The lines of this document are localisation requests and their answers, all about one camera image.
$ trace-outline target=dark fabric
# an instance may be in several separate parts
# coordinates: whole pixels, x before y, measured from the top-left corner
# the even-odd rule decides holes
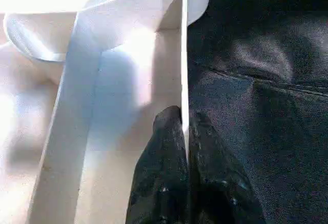
[[[190,109],[241,163],[267,223],[328,223],[327,8],[210,0],[188,29]]]
[[[210,120],[192,117],[189,166],[180,109],[156,116],[135,168],[126,224],[264,223],[243,166]]]
[[[265,223],[242,164],[208,117],[192,114],[189,143],[191,223]]]
[[[168,107],[134,171],[126,224],[188,223],[188,167],[180,109]]]

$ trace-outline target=black cloth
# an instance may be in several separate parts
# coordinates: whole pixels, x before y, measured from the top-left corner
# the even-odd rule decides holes
[[[243,165],[267,223],[328,223],[327,8],[210,0],[188,30],[190,109]]]

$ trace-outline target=white cardboard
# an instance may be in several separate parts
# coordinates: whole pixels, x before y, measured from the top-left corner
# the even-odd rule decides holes
[[[77,14],[28,223],[124,223],[135,164],[168,106],[182,107],[188,144],[186,17],[204,11],[188,1]]]
[[[109,0],[87,0],[84,8],[105,1]],[[51,6],[46,11],[36,8],[32,5],[24,12],[7,13],[3,31],[19,52],[59,84],[76,13],[82,7],[73,11],[71,7],[62,7],[59,11],[51,11]]]

